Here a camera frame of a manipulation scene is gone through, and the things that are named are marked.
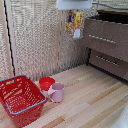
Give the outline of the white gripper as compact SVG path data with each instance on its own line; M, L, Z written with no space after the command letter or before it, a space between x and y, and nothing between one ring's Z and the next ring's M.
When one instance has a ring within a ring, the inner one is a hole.
M92 7L93 0L57 0L58 10L89 9Z

